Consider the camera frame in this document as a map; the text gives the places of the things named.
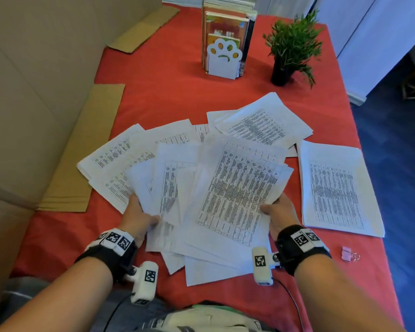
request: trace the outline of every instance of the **blue carpet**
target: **blue carpet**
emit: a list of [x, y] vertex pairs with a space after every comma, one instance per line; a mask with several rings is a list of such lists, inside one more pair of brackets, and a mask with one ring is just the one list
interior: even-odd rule
[[406, 56], [352, 106], [367, 169], [384, 221], [384, 244], [404, 326], [415, 332], [415, 100], [399, 84], [413, 70]]

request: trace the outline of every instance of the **binder clip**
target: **binder clip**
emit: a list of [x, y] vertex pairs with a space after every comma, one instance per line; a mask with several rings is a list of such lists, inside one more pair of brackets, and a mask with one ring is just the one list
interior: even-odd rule
[[341, 259], [347, 262], [354, 262], [360, 259], [360, 254], [352, 253], [352, 250], [348, 247], [343, 247], [341, 249]]

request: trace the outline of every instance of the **table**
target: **table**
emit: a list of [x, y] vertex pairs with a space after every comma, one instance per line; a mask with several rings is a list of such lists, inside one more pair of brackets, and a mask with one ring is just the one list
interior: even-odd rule
[[[125, 83], [126, 89], [111, 131], [115, 137], [140, 123], [145, 129], [189, 118], [193, 124], [207, 123], [207, 111], [238, 109], [275, 91], [282, 101], [313, 130], [308, 140], [360, 147], [357, 130], [344, 89], [338, 62], [327, 29], [321, 61], [312, 61], [316, 85], [310, 89], [298, 73], [279, 88], [271, 84], [273, 57], [268, 56], [263, 33], [270, 31], [276, 17], [259, 16], [249, 49], [244, 76], [228, 80], [205, 74], [200, 62], [201, 10], [181, 8], [180, 13], [156, 32], [132, 55], [105, 49], [95, 83]], [[299, 218], [301, 191], [298, 159], [286, 163], [294, 173], [285, 189]], [[121, 215], [103, 197], [92, 192], [86, 213], [36, 212], [27, 229], [13, 269], [13, 276], [32, 275], [53, 280], [72, 265], [88, 243], [113, 228]], [[363, 235], [317, 229], [335, 261], [351, 279], [390, 315], [402, 322], [383, 241]], [[357, 262], [340, 259], [341, 247], [360, 254]], [[262, 287], [251, 274], [210, 284], [186, 287], [184, 270], [169, 276], [159, 253], [146, 253], [144, 246], [137, 265], [145, 260], [159, 265], [157, 296], [177, 307], [208, 299], [224, 303], [282, 331], [298, 331], [295, 307], [279, 285]], [[299, 304], [307, 331], [310, 323], [295, 280], [282, 270], [273, 276], [283, 282]]]

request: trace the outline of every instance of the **black wrist strap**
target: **black wrist strap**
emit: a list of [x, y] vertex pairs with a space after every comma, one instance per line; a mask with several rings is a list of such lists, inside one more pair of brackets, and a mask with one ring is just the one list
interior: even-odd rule
[[119, 256], [115, 251], [104, 247], [102, 245], [89, 247], [82, 255], [80, 255], [75, 263], [79, 262], [85, 257], [94, 257], [102, 261], [109, 268], [112, 274], [113, 283], [121, 282], [125, 274], [133, 271], [133, 258], [137, 251], [134, 243], [129, 245], [122, 256]]
[[298, 265], [309, 256], [323, 254], [332, 258], [325, 247], [314, 246], [307, 251], [301, 250], [299, 244], [292, 238], [292, 235], [303, 229], [312, 233], [309, 238], [305, 235], [306, 240], [311, 241], [311, 237], [315, 237], [316, 240], [321, 242], [321, 240], [311, 230], [306, 229], [301, 225], [291, 225], [286, 227], [278, 234], [277, 241], [275, 241], [275, 246], [279, 251], [278, 256], [280, 259], [280, 265], [286, 269], [289, 275], [292, 276], [294, 275]]

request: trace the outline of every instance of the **potted plant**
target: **potted plant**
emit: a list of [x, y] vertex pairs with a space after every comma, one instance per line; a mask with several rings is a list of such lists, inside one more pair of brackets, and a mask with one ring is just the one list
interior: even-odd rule
[[322, 28], [316, 30], [314, 25], [317, 11], [307, 16], [295, 16], [292, 23], [277, 21], [272, 26], [272, 33], [263, 34], [266, 45], [270, 47], [270, 54], [274, 56], [271, 82], [277, 86], [284, 86], [293, 72], [304, 73], [312, 86], [315, 84], [312, 68], [308, 65], [312, 57], [321, 55], [321, 42], [317, 40]]

